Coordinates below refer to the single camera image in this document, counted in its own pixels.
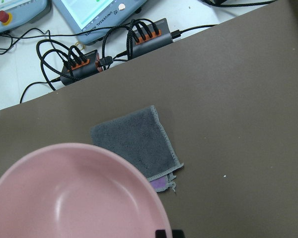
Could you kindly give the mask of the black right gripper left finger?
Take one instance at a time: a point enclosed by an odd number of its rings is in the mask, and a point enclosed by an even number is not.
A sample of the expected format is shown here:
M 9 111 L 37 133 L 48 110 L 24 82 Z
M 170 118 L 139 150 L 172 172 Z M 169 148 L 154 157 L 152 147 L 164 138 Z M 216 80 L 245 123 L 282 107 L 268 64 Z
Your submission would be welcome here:
M 165 230 L 156 230 L 155 238 L 166 238 L 166 231 Z

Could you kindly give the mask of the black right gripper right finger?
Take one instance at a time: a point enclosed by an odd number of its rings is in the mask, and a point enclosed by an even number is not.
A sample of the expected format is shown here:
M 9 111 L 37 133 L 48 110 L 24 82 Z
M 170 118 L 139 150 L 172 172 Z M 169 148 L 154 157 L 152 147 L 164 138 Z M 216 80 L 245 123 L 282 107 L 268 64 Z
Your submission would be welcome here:
M 173 238 L 185 238 L 185 234 L 183 230 L 172 230 L 172 237 Z

